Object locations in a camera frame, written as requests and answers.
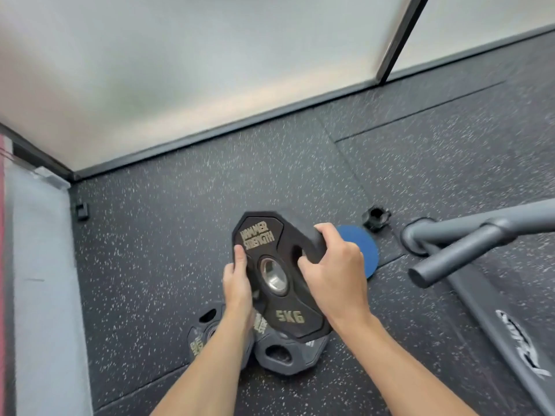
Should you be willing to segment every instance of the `wall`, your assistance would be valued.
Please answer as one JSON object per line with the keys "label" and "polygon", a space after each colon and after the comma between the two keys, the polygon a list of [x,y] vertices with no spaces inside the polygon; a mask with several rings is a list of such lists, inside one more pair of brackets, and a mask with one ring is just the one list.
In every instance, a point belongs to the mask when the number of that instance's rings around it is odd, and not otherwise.
{"label": "wall", "polygon": [[389,80],[551,29],[555,0],[429,0]]}
{"label": "wall", "polygon": [[18,416],[92,415],[69,196],[16,165],[13,277]]}
{"label": "wall", "polygon": [[0,122],[79,170],[371,83],[408,0],[0,3]]}

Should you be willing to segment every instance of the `person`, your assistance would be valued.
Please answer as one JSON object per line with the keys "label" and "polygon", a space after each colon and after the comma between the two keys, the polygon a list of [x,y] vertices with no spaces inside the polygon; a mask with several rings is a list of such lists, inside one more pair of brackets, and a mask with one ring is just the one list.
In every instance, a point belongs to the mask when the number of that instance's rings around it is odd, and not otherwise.
{"label": "person", "polygon": [[[316,303],[380,390],[393,416],[476,416],[446,385],[397,343],[371,313],[364,258],[331,223],[317,224],[326,241],[318,264],[299,258]],[[218,329],[151,416],[224,416],[235,408],[246,336],[253,326],[253,301],[246,254],[234,247],[225,266],[226,309]]]}

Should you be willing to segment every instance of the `gray metal tube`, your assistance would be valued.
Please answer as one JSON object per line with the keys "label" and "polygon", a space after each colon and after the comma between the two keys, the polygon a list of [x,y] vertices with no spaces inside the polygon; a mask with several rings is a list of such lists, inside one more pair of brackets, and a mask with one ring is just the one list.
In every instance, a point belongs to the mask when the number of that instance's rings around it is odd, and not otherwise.
{"label": "gray metal tube", "polygon": [[488,220],[474,232],[409,268],[408,275],[416,286],[427,288],[489,250],[515,239],[511,222]]}
{"label": "gray metal tube", "polygon": [[486,220],[495,217],[508,219],[517,236],[555,232],[555,198],[419,225],[414,227],[411,236],[418,244],[429,242],[447,245],[477,230]]}
{"label": "gray metal tube", "polygon": [[[423,245],[432,256],[440,249]],[[474,265],[447,278],[545,416],[555,416],[555,364],[530,336],[507,300]]]}

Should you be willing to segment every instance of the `weight plate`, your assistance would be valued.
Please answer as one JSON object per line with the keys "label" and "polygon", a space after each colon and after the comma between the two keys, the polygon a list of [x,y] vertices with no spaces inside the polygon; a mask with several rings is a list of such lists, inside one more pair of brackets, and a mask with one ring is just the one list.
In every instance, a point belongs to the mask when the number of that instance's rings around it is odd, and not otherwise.
{"label": "weight plate", "polygon": [[297,265],[303,254],[318,263],[326,253],[314,226],[287,210],[246,212],[232,244],[245,248],[253,305],[270,327],[301,343],[331,332]]}
{"label": "weight plate", "polygon": [[326,335],[299,343],[275,331],[258,313],[254,321],[254,334],[254,356],[260,366],[288,376],[312,368],[320,359],[329,338]]}
{"label": "weight plate", "polygon": [[[218,324],[224,315],[225,304],[217,301],[212,302],[193,317],[193,322],[187,331],[187,345],[189,350],[190,362],[194,361],[198,354],[203,350],[204,346],[216,332]],[[251,330],[245,345],[245,353],[241,361],[241,369],[245,369],[249,361],[254,346],[254,333]]]}
{"label": "weight plate", "polygon": [[369,279],[378,268],[378,247],[372,236],[360,226],[342,224],[337,226],[337,231],[344,241],[353,242],[360,248],[364,256],[364,274]]}

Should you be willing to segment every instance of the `person's left hand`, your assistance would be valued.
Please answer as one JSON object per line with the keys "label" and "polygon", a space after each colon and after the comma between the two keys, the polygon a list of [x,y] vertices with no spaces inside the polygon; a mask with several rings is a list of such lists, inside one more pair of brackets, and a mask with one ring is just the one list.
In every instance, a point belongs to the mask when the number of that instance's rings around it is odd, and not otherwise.
{"label": "person's left hand", "polygon": [[240,245],[235,245],[233,252],[235,264],[229,263],[224,268],[225,309],[244,318],[248,325],[253,316],[253,294],[246,277],[246,254]]}

